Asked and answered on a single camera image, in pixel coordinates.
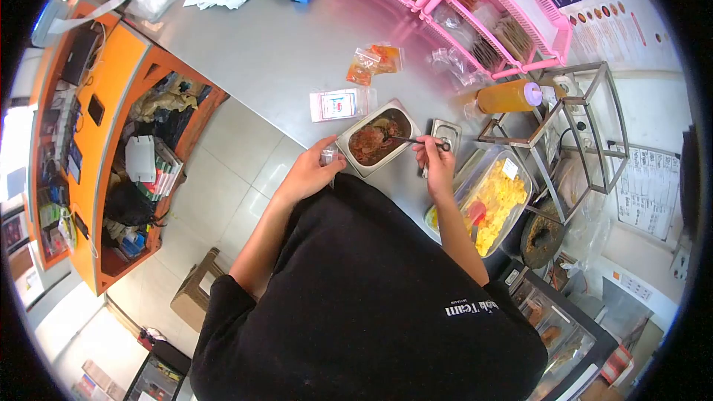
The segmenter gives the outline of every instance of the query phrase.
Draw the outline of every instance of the stainless steel counter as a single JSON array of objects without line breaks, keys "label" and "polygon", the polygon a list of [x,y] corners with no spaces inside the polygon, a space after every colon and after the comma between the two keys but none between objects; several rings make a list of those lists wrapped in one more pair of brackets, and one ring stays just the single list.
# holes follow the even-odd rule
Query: stainless steel counter
[{"label": "stainless steel counter", "polygon": [[[344,77],[354,50],[380,41],[403,47],[406,59],[402,72],[374,77],[379,105],[398,98],[424,133],[432,118],[462,126],[459,165],[475,151],[473,138],[485,125],[485,115],[465,120],[453,100],[459,89],[452,75],[434,75],[425,61],[444,42],[392,0],[249,0],[238,10],[203,11],[183,8],[178,0],[157,24],[137,23],[149,38],[304,147],[356,121],[312,123],[309,93],[350,87]],[[438,240],[423,223],[432,202],[414,152],[401,154],[367,182]]]}]

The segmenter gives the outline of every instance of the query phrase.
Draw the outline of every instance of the hand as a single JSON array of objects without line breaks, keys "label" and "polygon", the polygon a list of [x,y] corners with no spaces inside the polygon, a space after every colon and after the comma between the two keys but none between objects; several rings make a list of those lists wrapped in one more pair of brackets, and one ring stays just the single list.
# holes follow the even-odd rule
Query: hand
[{"label": "hand", "polygon": [[416,138],[426,145],[414,144],[411,149],[416,152],[416,161],[423,169],[429,165],[429,193],[436,204],[453,199],[453,171],[456,169],[456,157],[453,152],[442,151],[436,147],[441,140],[430,135]]},{"label": "hand", "polygon": [[316,194],[332,181],[336,173],[346,167],[346,159],[342,154],[337,154],[337,158],[331,164],[320,166],[319,158],[322,156],[322,150],[334,141],[336,135],[320,139],[314,146],[300,154],[273,198],[277,197],[288,204],[296,204]]}]

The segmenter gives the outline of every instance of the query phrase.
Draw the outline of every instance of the orange cabinet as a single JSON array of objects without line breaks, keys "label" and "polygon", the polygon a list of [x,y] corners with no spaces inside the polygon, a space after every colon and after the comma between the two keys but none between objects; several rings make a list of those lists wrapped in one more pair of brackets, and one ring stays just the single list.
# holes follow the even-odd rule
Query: orange cabinet
[{"label": "orange cabinet", "polygon": [[[73,15],[75,16],[88,14],[95,6],[89,0],[72,1],[74,3]],[[79,182],[76,182],[72,177],[67,178],[71,202],[69,209],[84,221],[89,234],[87,240],[77,233],[77,245],[70,258],[82,279],[97,295],[106,291],[115,281],[146,260],[160,247],[160,228],[150,230],[146,247],[130,263],[122,261],[110,248],[102,249],[101,247],[104,201],[111,175],[111,165],[131,104],[171,71],[212,86],[208,97],[192,113],[191,120],[175,149],[175,154],[185,163],[212,112],[228,97],[225,92],[195,70],[164,49],[155,46],[125,22],[121,22],[118,16],[113,16],[113,22],[107,16],[105,14],[98,18],[105,23],[107,34],[104,45],[98,53],[99,58],[94,62],[93,69],[85,74],[84,85],[78,87],[76,94],[81,109],[74,141],[82,155],[81,177]],[[51,50],[52,59],[48,59],[45,80],[37,87],[38,120],[41,119],[43,110],[51,102],[59,73],[61,73],[61,66],[64,65],[62,57],[64,56],[66,60],[65,53],[71,44],[70,33],[65,34],[56,47],[47,49]],[[104,108],[99,125],[88,114],[88,105],[92,96]],[[39,137],[38,122],[36,121],[35,124],[36,132],[33,133],[33,143],[37,145],[43,142],[43,139]],[[30,205],[33,221],[39,220],[36,204],[39,154],[36,150],[33,150],[35,158],[33,167],[31,167],[33,170],[31,170],[30,186],[30,199],[34,199],[34,205]],[[168,210],[174,190],[175,188],[171,195],[162,199],[157,205],[157,216],[164,215]],[[43,261],[45,267],[52,266],[67,254],[68,251],[65,251],[61,255],[47,258],[40,246],[40,256],[43,259],[46,258]]]}]

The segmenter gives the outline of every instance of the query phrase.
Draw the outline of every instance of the tiled floor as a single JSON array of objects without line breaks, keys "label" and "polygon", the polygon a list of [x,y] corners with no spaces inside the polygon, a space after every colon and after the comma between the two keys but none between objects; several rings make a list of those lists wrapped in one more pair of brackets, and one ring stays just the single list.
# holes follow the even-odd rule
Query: tiled floor
[{"label": "tiled floor", "polygon": [[173,197],[163,247],[115,283],[109,296],[138,325],[156,328],[192,356],[198,333],[171,310],[171,299],[212,246],[227,271],[304,151],[237,100],[227,100],[186,165],[188,179]]}]

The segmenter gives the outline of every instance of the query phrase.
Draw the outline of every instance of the black bag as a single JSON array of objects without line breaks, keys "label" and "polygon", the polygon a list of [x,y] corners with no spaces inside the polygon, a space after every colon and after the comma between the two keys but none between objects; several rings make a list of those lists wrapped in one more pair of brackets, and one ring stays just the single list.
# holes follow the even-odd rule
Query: black bag
[{"label": "black bag", "polygon": [[133,182],[120,182],[109,192],[104,205],[104,217],[124,226],[149,225],[162,228],[165,225],[158,222],[166,217],[168,211],[157,218],[154,203],[147,199]]}]

